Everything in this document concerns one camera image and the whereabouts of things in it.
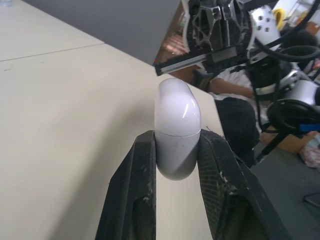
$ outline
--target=black cable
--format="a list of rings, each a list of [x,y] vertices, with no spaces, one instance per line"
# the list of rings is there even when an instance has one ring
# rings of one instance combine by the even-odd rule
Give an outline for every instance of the black cable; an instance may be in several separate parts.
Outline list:
[[[280,59],[286,62],[295,62],[295,63],[309,62],[314,60],[318,56],[320,56],[320,48],[316,46],[292,46],[292,47],[286,48],[285,50],[287,52],[313,51],[313,53],[304,55],[304,56],[292,56],[292,55],[287,55],[287,54],[279,53],[276,51],[272,51],[271,49],[263,45],[257,38],[255,39],[254,42],[258,48],[260,48],[263,52],[268,54],[270,57],[273,57],[275,59]]]
[[[256,91],[256,86],[254,84],[254,81],[252,80],[252,76],[251,76],[251,73],[250,73],[250,63],[247,61],[246,64],[246,74],[251,82],[251,85],[252,85],[252,90],[253,90],[253,96],[254,96],[254,99],[255,99],[255,104],[256,104],[256,111],[257,111],[257,120],[258,120],[258,124],[259,124],[259,127],[261,128],[261,130],[267,134],[278,134],[279,132],[277,130],[269,130],[269,129],[266,129],[263,124],[261,123],[261,109],[260,109],[260,103],[259,103],[259,99],[258,99],[258,94],[257,94],[257,91]]]
[[[320,67],[319,67],[318,70],[315,72],[315,74],[314,74],[312,77],[310,77],[310,79],[311,79],[312,81],[314,81],[314,80],[319,76],[319,74],[320,74]]]
[[[310,11],[305,16],[305,18],[291,31],[287,32],[285,35],[279,37],[277,40],[270,42],[266,45],[267,48],[272,48],[278,44],[282,44],[284,41],[288,40],[289,38],[292,38],[294,34],[299,32],[311,19],[311,17],[315,14],[315,12],[318,10],[318,6],[320,5],[320,0],[315,0],[312,7],[310,8]]]

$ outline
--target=yellow object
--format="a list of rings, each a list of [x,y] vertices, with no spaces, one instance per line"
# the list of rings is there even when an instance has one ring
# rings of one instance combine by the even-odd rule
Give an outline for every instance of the yellow object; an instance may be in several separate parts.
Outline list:
[[[285,25],[285,22],[284,22],[285,10],[283,8],[277,8],[277,9],[274,9],[272,12],[276,20],[276,29],[280,31]]]

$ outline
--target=person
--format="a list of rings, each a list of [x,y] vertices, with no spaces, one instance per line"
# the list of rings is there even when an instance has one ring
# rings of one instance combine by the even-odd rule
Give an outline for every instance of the person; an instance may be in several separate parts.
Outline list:
[[[283,47],[297,45],[317,46],[318,40],[302,30],[294,38],[286,41]],[[309,62],[304,62],[300,63],[299,67],[304,70],[308,65],[310,65]],[[253,148],[260,138],[256,127],[254,93],[244,70],[239,72],[232,72],[232,70],[233,68],[229,68],[212,79],[208,92],[215,100],[225,139],[232,151],[250,168],[255,163]],[[264,114],[262,121],[267,120]]]

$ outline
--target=robotic hand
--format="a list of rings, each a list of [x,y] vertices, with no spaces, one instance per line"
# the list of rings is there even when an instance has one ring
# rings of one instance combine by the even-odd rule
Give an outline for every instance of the robotic hand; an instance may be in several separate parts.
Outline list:
[[[188,53],[157,63],[158,75],[191,65],[207,73],[239,66],[251,81],[257,103],[272,100],[267,111],[270,123],[263,131],[302,136],[320,130],[320,88],[296,62],[308,62],[320,55],[313,46],[280,49],[281,43],[299,31],[317,10],[315,0],[309,14],[291,32],[280,37],[272,10],[266,4],[273,0],[186,0],[184,10],[188,24],[183,40]],[[277,130],[268,130],[272,125]]]

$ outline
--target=table surface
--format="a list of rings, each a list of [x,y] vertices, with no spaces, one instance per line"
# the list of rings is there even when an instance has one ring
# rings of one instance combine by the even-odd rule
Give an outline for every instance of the table surface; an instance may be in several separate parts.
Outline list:
[[[154,128],[152,66],[100,44],[0,62],[1,239],[93,240],[109,181]],[[190,87],[202,128],[222,135],[213,98]],[[156,175],[157,239],[211,239],[195,170]]]
[[[21,1],[0,7],[0,61],[103,44]]]

